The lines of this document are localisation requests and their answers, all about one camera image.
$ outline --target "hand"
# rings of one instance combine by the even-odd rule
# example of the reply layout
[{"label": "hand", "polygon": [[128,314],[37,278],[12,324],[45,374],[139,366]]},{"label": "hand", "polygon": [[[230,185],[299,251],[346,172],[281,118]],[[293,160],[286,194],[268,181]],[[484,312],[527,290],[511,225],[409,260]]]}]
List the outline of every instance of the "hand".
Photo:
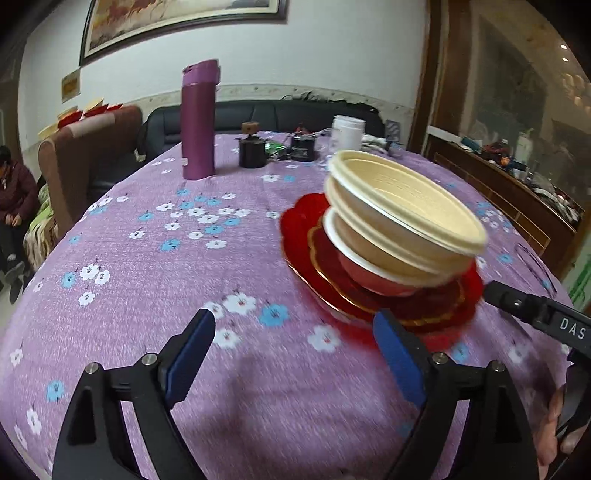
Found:
[{"label": "hand", "polygon": [[564,387],[559,388],[552,399],[548,408],[548,413],[542,420],[540,429],[535,436],[535,449],[538,452],[538,471],[540,473],[540,480],[544,480],[548,474],[548,466],[554,461],[558,454],[558,449],[562,453],[570,455],[574,448],[583,436],[587,426],[581,427],[578,430],[570,433],[562,443],[558,445],[556,439],[556,427],[558,425],[558,417],[562,412],[564,403]]}]

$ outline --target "brown armchair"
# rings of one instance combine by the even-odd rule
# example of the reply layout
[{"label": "brown armchair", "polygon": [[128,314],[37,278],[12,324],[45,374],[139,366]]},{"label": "brown armchair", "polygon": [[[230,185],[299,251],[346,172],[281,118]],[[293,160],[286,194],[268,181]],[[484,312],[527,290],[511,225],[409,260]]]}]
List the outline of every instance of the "brown armchair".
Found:
[{"label": "brown armchair", "polygon": [[133,155],[141,125],[141,110],[135,105],[124,106],[68,125],[41,143],[39,167],[49,185],[60,238],[91,204],[93,172],[116,170],[119,159]]}]

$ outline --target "shoe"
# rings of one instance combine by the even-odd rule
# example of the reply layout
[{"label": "shoe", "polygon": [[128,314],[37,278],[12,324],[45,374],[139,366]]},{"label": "shoe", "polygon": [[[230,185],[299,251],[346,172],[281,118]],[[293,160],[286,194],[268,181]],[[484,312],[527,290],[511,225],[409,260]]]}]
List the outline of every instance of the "shoe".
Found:
[{"label": "shoe", "polygon": [[10,295],[8,296],[8,300],[10,300],[10,305],[14,305],[16,303],[19,295],[21,294],[21,290],[22,290],[22,281],[20,278],[17,278],[10,285]]},{"label": "shoe", "polygon": [[12,285],[13,282],[25,271],[25,262],[22,260],[9,260],[4,275],[4,283]]}]

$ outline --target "wooden knob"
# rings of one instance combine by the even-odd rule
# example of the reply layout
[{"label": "wooden knob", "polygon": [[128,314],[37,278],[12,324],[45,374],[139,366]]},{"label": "wooden knob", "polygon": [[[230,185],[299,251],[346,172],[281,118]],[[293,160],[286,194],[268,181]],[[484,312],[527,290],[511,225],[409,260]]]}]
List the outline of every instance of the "wooden knob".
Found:
[{"label": "wooden knob", "polygon": [[246,135],[254,135],[259,131],[258,122],[244,122],[242,124],[242,133]]}]

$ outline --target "person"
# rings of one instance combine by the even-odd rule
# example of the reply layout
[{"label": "person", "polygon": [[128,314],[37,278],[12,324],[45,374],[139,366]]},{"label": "person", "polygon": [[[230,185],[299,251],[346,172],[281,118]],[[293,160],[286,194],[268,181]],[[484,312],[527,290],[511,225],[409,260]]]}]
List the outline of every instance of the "person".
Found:
[{"label": "person", "polygon": [[23,164],[12,159],[8,147],[0,146],[0,270],[14,290],[24,273],[22,241],[39,208],[37,184]]}]

